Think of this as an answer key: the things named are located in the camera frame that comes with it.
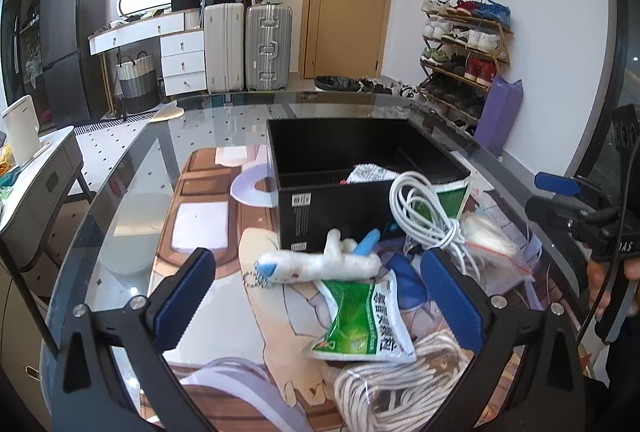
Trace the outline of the white trash bin black liner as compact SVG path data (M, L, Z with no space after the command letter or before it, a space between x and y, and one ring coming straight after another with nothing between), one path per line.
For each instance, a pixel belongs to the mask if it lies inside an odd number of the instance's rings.
M323 92L355 92L360 90L360 82L341 76L318 76L314 78L314 86Z

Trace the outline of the shoes on floor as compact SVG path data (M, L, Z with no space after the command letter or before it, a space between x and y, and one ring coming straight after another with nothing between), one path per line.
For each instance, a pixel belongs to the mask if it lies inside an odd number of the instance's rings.
M358 80L358 92L399 96L409 100L418 100L420 98L418 88L392 79L361 78Z

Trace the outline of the grey side cabinet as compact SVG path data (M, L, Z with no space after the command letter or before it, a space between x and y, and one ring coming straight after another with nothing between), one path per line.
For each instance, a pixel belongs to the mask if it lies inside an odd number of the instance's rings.
M21 170L3 203L1 238L16 265L31 270L49 243L53 224L72 187L93 198L84 176L78 140L71 126L40 138L40 154Z

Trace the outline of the purple bag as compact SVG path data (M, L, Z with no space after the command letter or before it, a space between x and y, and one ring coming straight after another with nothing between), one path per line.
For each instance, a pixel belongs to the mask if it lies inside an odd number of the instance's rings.
M498 74L489 89L474 140L494 156L499 157L513 128L523 101L521 80L507 81Z

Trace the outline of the anime print table mat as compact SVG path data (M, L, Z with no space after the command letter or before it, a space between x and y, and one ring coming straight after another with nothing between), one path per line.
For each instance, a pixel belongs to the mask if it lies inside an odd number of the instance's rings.
M454 156L461 158L458 152ZM196 244L213 246L216 278L179 344L164 353L198 409L218 431L350 431L335 406L334 374L340 363L313 360L306 347L329 329L331 311L316 285L258 286L255 261L279 249L277 201L270 183L265 145L203 148L186 159L172 195L152 268L150 292L174 274ZM447 213L472 209L499 225L520 251L487 259L480 269L491 294L513 288L532 308L563 300L549 276L551 259L541 259L541 242L497 197L477 170L471 170L471 197L452 186L438 196ZM435 302L413 296L413 284L396 263L405 237L382 241L374 252L396 272L400 314L413 339L446 328Z

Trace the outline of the small clear bag white item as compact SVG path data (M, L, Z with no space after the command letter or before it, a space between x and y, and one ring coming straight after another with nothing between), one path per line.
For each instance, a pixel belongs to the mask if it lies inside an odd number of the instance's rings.
M465 247L477 263L524 280L534 279L532 270L518 258L520 249L492 218L480 212L464 212L459 222Z

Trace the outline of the white hard suitcase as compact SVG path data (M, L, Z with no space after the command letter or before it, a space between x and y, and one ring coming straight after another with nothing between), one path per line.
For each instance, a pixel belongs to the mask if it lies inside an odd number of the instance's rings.
M209 93L242 91L244 88L244 18L241 3L204 8L204 53Z

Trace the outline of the black storage box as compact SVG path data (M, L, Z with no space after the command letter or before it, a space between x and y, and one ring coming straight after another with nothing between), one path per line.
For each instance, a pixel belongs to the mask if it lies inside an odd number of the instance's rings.
M356 241L400 237L388 196L402 172L425 176L448 215L465 204L470 171L409 120L280 119L267 130L283 249L320 252L334 228Z

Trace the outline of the silver hard suitcase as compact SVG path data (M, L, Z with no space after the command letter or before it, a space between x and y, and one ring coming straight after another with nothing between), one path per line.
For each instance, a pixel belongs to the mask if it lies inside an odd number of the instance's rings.
M288 87L293 12L284 5L251 6L245 23L245 85L250 91Z

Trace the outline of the white dressing desk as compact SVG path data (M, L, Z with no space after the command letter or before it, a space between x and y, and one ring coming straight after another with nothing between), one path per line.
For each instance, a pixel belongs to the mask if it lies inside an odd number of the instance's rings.
M134 48L154 50L165 94L176 96L206 90L204 31L199 10L180 10L118 27L88 37L91 55Z

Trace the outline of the woven laundry basket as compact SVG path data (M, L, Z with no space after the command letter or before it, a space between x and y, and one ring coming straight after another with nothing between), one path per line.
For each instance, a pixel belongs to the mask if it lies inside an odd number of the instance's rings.
M141 51L136 58L122 56L116 64L126 114L140 114L160 102L154 58Z

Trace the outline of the green white snack packet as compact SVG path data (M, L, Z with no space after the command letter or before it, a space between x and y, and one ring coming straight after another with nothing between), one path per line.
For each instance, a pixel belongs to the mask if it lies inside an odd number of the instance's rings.
M416 349L400 314L394 272L375 282L322 280L316 287L326 300L331 323L309 345L309 357L347 363L416 361Z

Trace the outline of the white plush toy keychain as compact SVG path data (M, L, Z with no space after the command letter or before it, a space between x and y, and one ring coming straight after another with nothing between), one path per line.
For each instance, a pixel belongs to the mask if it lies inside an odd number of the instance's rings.
M376 228L362 241L341 240L334 228L326 235L321 253L273 250L262 253L243 274L247 287L303 284L304 282L365 282L382 267L373 248L381 238Z

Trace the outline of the black refrigerator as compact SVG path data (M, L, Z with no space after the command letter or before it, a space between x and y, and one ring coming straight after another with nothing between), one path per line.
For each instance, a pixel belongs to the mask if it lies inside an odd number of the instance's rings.
M100 59L89 48L89 36L106 24L106 0L40 0L44 88L59 129L107 112Z

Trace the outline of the white foam wrap packet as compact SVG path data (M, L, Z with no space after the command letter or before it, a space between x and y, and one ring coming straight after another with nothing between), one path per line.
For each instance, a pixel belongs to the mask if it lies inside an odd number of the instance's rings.
M398 173L374 163L357 164L346 178L346 184L393 181Z

